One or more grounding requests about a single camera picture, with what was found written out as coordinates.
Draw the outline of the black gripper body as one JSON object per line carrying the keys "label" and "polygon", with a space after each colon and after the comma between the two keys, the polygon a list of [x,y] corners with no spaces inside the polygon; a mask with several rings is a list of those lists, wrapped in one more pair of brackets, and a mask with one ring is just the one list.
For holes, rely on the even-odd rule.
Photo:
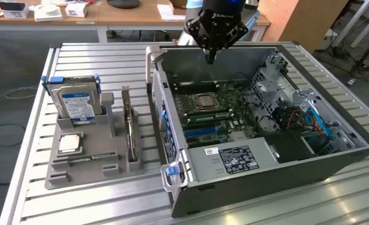
{"label": "black gripper body", "polygon": [[203,29],[202,47],[205,49],[229,48],[245,34],[241,22],[242,0],[205,0],[200,22]]}

